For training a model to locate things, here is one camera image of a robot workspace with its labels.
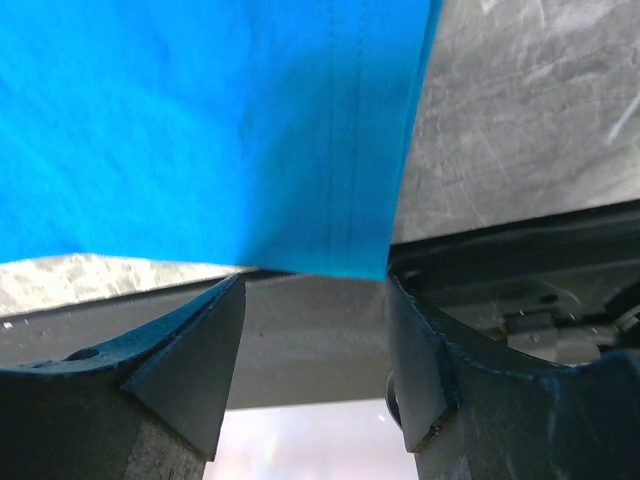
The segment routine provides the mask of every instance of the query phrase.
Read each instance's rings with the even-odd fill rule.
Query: blue cloth
[[[379,279],[440,0],[0,0],[0,262]]]

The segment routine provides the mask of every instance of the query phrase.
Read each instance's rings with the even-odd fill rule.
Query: black plastic part
[[[421,480],[640,478],[637,351],[559,367],[485,338],[409,295],[395,278],[388,289],[394,371],[411,378],[396,385],[405,439],[411,446],[426,439],[414,449]],[[429,354],[418,357],[418,349]],[[449,372],[439,388],[434,370]],[[430,395],[449,390],[459,409],[445,422],[440,417],[430,435]]]
[[[213,460],[244,319],[244,285],[234,282],[122,386]],[[215,309],[218,321],[208,321]]]
[[[157,359],[161,352],[166,355],[182,341],[189,343],[189,333],[213,333],[210,327],[216,324],[234,325],[225,333],[229,348],[209,352],[209,361],[220,360],[228,370],[218,373],[228,378],[236,355],[233,345],[237,346],[243,322],[242,308],[228,308],[229,304],[244,304],[240,278],[222,282],[174,312],[65,360],[0,370],[0,478],[140,478],[131,473],[138,470],[136,463],[148,465],[145,478],[168,478],[170,474],[176,479],[199,478],[206,456],[190,446],[199,443],[198,431],[178,428],[171,415],[167,423],[162,418],[166,411],[152,412],[119,385],[142,365],[153,369],[154,362],[146,363],[149,359]],[[202,357],[196,359],[208,369],[215,368]],[[181,367],[186,366],[170,360],[160,368],[166,373],[167,368]],[[209,392],[210,409],[199,410],[199,421],[212,427],[209,435],[217,438],[228,385],[215,376],[202,375],[199,380],[197,385],[174,380],[165,393],[175,389],[171,392],[174,398],[185,403],[174,406],[188,418],[186,402],[194,395],[191,389]],[[210,384],[219,390],[214,392]],[[163,460],[165,454],[174,463]],[[180,472],[173,470],[177,465]]]
[[[397,245],[390,262],[403,282],[430,292],[638,266],[640,200]]]

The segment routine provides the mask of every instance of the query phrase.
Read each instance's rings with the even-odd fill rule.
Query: gray panel
[[[210,286],[6,317],[12,327],[0,325],[0,367],[65,358],[178,308]],[[381,398],[391,365],[383,286],[304,276],[248,282],[228,406]]]
[[[444,4],[395,242],[640,196],[640,1]]]

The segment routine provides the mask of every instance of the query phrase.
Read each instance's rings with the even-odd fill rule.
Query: opening
[[[65,362],[72,362],[74,360],[86,360],[87,358],[93,358],[98,355],[98,350],[95,348],[84,348],[82,350],[78,350],[75,353],[72,353],[67,358],[64,359]]]
[[[550,293],[549,295],[543,295],[540,297],[540,303],[542,305],[551,305],[552,303],[556,303],[559,300],[559,297],[555,293]]]

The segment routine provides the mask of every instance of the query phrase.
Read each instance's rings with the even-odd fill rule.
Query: metal surface
[[[0,478],[200,478],[216,451],[244,300],[232,278],[63,360],[0,370]]]
[[[388,288],[400,417],[421,480],[640,478],[639,351],[558,367],[484,337],[393,278]],[[443,396],[451,400],[434,415],[432,399]]]
[[[584,365],[600,358],[602,347],[614,348],[618,330],[597,327],[546,328],[509,335],[507,345],[521,353],[560,365]]]
[[[240,269],[70,255],[0,265],[0,316],[223,278]]]
[[[640,1],[444,2],[406,242],[640,196]]]

